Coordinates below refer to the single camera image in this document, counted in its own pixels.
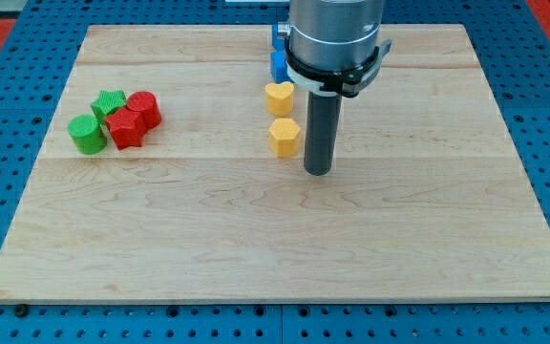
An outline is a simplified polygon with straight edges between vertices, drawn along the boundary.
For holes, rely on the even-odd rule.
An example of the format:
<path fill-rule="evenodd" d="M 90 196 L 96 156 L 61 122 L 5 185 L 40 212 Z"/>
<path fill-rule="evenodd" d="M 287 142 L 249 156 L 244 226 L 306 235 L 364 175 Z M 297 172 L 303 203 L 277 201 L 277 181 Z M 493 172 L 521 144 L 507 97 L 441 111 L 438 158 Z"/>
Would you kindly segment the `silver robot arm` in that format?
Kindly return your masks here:
<path fill-rule="evenodd" d="M 290 0 L 287 49 L 304 65 L 345 71 L 376 47 L 384 0 Z"/>

